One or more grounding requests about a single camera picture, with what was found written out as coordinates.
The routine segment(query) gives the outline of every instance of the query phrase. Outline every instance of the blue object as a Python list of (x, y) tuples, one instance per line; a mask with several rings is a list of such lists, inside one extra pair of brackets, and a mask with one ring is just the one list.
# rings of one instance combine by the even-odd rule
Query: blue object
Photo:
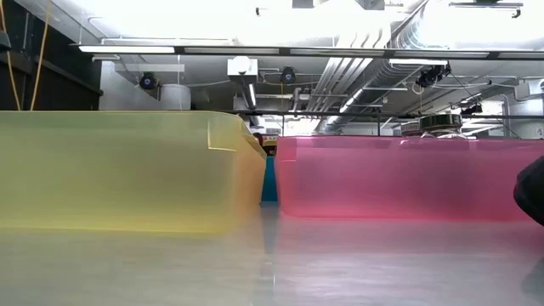
[(275, 167), (273, 156), (266, 157), (266, 171), (264, 172), (263, 196), (261, 197), (261, 201), (278, 201), (278, 192), (275, 187)]

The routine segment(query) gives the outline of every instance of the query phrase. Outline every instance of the translucent plastic container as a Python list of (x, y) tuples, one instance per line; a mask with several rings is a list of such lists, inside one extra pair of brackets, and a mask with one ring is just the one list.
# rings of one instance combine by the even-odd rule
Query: translucent plastic container
[(0, 112), (0, 144), (0, 227), (218, 232), (260, 202), (238, 116)]
[(303, 218), (529, 220), (513, 187), (542, 154), (539, 140), (282, 138), (280, 207)]

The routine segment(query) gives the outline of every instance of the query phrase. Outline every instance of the yellow plastic bin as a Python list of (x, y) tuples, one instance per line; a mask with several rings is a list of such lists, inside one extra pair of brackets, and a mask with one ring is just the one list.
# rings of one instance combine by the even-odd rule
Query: yellow plastic bin
[(219, 232), (258, 209), (265, 154), (238, 116), (0, 112), (0, 227)]

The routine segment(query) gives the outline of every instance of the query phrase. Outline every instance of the gray floor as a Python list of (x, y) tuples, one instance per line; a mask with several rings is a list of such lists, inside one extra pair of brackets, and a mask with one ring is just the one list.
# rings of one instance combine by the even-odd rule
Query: gray floor
[(266, 207), (226, 235), (4, 229), (0, 305), (544, 305), (544, 228)]

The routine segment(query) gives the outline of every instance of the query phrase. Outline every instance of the pink plastic bin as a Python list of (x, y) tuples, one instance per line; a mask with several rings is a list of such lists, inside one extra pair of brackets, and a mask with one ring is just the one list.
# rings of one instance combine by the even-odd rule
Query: pink plastic bin
[(288, 216), (528, 220), (513, 187), (543, 154), (541, 140), (290, 137), (275, 167)]

